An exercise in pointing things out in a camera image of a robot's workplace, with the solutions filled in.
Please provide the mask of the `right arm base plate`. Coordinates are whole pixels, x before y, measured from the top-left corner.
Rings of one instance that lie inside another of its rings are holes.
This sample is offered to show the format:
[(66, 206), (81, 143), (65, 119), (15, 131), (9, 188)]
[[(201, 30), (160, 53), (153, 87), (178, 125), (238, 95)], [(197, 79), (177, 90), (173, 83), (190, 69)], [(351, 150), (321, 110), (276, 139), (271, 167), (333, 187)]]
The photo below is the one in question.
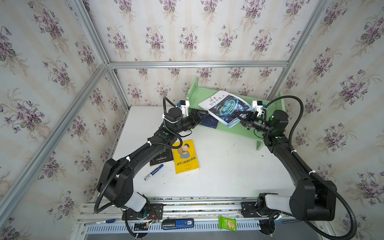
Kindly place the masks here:
[(275, 212), (282, 213), (281, 211), (268, 208), (264, 200), (241, 202), (241, 207), (241, 214), (244, 218), (267, 218)]

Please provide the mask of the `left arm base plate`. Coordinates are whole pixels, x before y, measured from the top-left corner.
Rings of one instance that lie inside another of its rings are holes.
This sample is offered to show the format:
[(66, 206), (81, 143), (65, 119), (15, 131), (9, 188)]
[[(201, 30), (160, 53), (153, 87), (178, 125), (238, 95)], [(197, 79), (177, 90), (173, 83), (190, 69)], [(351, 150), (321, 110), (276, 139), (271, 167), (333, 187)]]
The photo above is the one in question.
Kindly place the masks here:
[(164, 205), (163, 204), (146, 204), (140, 212), (133, 209), (123, 211), (122, 220), (128, 221), (149, 221), (161, 220), (163, 218)]

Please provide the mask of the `navy book yellow label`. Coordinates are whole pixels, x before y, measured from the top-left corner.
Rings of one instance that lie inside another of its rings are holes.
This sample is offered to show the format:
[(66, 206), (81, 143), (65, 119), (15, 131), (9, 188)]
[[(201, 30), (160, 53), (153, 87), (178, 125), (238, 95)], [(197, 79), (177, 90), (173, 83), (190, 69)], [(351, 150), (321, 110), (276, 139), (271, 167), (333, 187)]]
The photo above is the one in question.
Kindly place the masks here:
[(216, 129), (219, 121), (212, 117), (208, 113), (199, 113), (202, 121), (199, 123), (200, 126)]

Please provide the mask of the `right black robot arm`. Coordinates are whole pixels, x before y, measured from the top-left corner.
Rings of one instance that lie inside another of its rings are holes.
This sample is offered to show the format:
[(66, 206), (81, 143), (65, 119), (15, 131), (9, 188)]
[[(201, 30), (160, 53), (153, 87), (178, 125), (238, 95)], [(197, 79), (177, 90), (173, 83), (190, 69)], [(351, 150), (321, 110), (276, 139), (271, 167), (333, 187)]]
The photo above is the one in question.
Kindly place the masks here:
[[(269, 118), (258, 117), (256, 112), (241, 111), (235, 116), (247, 130), (254, 129), (263, 134), (263, 141), (269, 151), (277, 157), (290, 174), (295, 190), (290, 197), (262, 193), (256, 202), (260, 215), (268, 219), (260, 222), (260, 232), (272, 235), (276, 230), (275, 221), (280, 215), (293, 217), (306, 223), (320, 236), (329, 240), (351, 240), (357, 233), (357, 219), (347, 201), (338, 193), (332, 181), (321, 178), (317, 172), (299, 156), (292, 144), (293, 132), (285, 135), (289, 123), (288, 114), (275, 110)], [(347, 211), (350, 227), (342, 236), (332, 236), (321, 231), (313, 221), (332, 221), (336, 213), (336, 201), (340, 201)]]

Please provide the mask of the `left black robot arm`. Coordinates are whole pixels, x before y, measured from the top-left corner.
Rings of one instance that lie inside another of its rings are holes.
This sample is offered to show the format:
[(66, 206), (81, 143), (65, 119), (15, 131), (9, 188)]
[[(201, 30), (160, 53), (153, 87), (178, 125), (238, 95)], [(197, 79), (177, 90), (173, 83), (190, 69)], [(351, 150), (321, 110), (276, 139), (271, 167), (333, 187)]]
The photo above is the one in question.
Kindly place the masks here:
[(146, 143), (117, 161), (109, 159), (105, 162), (96, 186), (99, 195), (95, 200), (94, 213), (112, 206), (147, 213), (150, 201), (134, 190), (136, 174), (157, 155), (182, 147), (180, 133), (191, 131), (206, 116), (203, 111), (189, 110), (187, 101), (171, 105), (169, 110), (163, 107), (162, 123)]

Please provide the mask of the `white blue magazine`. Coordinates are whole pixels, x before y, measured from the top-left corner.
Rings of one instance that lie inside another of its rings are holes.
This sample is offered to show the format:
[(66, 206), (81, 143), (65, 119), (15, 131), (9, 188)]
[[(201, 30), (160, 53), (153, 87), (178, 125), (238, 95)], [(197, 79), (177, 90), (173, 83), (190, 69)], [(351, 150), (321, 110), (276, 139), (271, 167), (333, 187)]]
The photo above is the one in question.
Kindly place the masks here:
[(198, 103), (198, 106), (217, 119), (228, 128), (239, 123), (234, 113), (238, 111), (251, 111), (254, 109), (243, 99), (226, 91), (218, 91), (206, 100)]

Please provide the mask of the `yellow cartoon book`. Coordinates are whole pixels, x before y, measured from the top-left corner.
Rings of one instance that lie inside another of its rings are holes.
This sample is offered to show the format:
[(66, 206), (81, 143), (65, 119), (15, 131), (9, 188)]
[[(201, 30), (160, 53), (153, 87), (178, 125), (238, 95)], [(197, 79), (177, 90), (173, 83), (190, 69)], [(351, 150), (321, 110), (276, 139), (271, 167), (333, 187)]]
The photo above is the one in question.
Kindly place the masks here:
[(172, 149), (176, 174), (195, 171), (200, 168), (193, 140), (183, 141), (178, 149)]

